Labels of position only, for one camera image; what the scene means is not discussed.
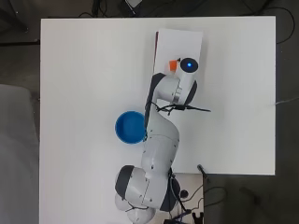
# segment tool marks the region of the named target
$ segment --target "white table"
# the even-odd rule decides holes
[[[192,104],[212,110],[170,116],[174,172],[275,173],[275,18],[43,20],[41,224],[128,223],[115,175],[140,164],[142,144],[118,140],[114,123],[144,111],[160,28],[204,32]]]

